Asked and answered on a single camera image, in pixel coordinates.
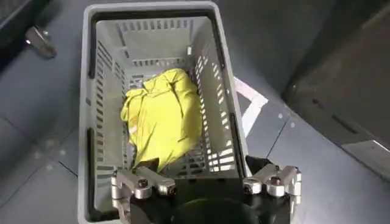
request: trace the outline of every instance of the plastic basket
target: plastic basket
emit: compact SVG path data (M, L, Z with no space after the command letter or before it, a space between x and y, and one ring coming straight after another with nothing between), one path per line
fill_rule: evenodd
M83 24L79 220L113 210L110 177L133 147L119 113L125 93L169 68L198 86L202 140L164 169L174 178L237 178L247 152L218 8L211 2L92 5Z

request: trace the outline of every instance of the screw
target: screw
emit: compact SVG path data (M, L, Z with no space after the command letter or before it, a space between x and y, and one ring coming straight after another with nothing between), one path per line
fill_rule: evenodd
M279 177L271 177L271 184L273 185L279 185L281 179Z
M148 184L147 179L140 179L138 180L138 186L139 187L146 187Z

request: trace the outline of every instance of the yellow garment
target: yellow garment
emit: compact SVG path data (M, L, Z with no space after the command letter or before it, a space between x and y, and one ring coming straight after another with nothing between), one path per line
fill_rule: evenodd
M135 166L159 158L157 171L199 143L202 133L197 87L182 69L170 69L132 89L121 111L137 146Z

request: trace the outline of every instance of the bolt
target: bolt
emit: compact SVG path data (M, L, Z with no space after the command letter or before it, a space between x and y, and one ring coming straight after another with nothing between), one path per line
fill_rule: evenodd
M279 185L281 179L279 177L271 177L271 184L273 185Z
M252 190L250 189L250 187L248 185L245 185L244 186L244 194L252 194Z
M177 188L176 187L172 187L168 190L168 194L169 195L175 195L177 193Z
M138 180L138 186L139 187L146 187L148 184L147 179L140 179Z

